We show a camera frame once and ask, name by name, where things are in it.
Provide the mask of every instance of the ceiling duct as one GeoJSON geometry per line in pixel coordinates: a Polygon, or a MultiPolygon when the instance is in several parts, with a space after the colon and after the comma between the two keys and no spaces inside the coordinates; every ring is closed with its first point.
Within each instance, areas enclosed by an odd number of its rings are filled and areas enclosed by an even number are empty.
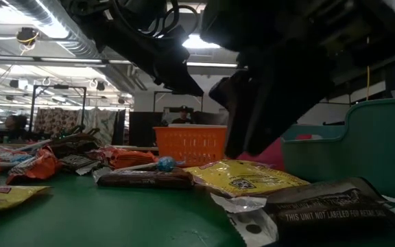
{"type": "MultiPolygon", "coordinates": [[[[29,17],[33,24],[51,38],[61,38],[58,44],[78,58],[104,58],[76,23],[68,16],[58,0],[2,0],[10,8],[29,17]]],[[[120,90],[132,92],[135,86],[113,65],[95,68],[103,73],[120,90]]]]}

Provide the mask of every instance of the person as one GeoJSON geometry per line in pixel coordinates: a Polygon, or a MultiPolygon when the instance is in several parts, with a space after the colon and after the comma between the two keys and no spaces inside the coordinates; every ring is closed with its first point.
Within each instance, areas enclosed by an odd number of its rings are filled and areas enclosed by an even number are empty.
{"type": "Polygon", "coordinates": [[[25,136],[25,126],[27,117],[24,115],[10,115],[5,119],[5,127],[9,132],[9,139],[23,139],[25,136]]]}
{"type": "Polygon", "coordinates": [[[189,114],[189,109],[186,106],[180,107],[180,117],[173,120],[172,124],[192,124],[191,119],[187,118],[189,114]]]}

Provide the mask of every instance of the pink object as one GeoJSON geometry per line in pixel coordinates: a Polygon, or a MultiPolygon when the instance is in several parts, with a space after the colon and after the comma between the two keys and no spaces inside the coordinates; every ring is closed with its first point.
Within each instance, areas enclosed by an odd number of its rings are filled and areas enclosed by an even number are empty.
{"type": "MultiPolygon", "coordinates": [[[[311,134],[300,134],[296,137],[297,140],[308,140],[312,139],[311,134]]],[[[285,170],[285,162],[283,158],[283,151],[281,150],[281,138],[278,138],[269,147],[267,147],[258,156],[250,156],[248,153],[244,152],[237,157],[241,161],[254,161],[258,163],[263,163],[269,165],[272,169],[277,169],[280,171],[285,170]]]]}

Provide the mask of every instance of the curtain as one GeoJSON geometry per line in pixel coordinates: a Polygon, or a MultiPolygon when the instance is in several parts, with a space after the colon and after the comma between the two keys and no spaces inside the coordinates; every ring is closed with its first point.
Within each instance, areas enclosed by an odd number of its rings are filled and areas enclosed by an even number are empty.
{"type": "Polygon", "coordinates": [[[34,132],[44,132],[58,136],[62,131],[70,131],[77,123],[80,110],[38,109],[34,122],[34,132]]]}
{"type": "MultiPolygon", "coordinates": [[[[88,132],[93,128],[99,128],[100,131],[94,135],[103,144],[111,144],[112,136],[114,134],[115,117],[118,112],[109,110],[100,110],[94,108],[92,110],[85,110],[83,125],[85,126],[84,132],[88,132]]],[[[81,124],[82,112],[80,111],[77,122],[81,124]]]]}
{"type": "Polygon", "coordinates": [[[114,134],[112,136],[113,145],[123,145],[124,143],[124,121],[126,119],[126,111],[119,111],[115,117],[114,134]]]}

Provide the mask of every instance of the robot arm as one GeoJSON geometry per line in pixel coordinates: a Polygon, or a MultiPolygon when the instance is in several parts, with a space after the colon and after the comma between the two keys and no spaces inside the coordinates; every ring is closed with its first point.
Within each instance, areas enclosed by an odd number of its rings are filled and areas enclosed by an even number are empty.
{"type": "MultiPolygon", "coordinates": [[[[61,2],[85,35],[95,41],[99,51],[106,46],[114,49],[167,89],[194,96],[204,94],[187,71],[190,54],[181,44],[188,39],[188,34],[180,25],[164,27],[157,36],[140,31],[147,29],[152,21],[159,23],[160,15],[168,16],[165,0],[61,2]]],[[[176,11],[171,11],[175,23],[179,15],[177,0],[172,4],[177,6],[176,11]]]]}
{"type": "MultiPolygon", "coordinates": [[[[201,96],[187,72],[178,2],[171,3],[166,12],[165,0],[62,0],[99,50],[109,46],[155,83],[201,96]],[[172,12],[158,34],[139,31],[172,12]]],[[[201,38],[239,52],[238,71],[210,92],[230,113],[226,155],[235,158],[260,154],[325,98],[341,57],[364,67],[395,55],[395,13],[382,0],[208,0],[201,38]]]]}

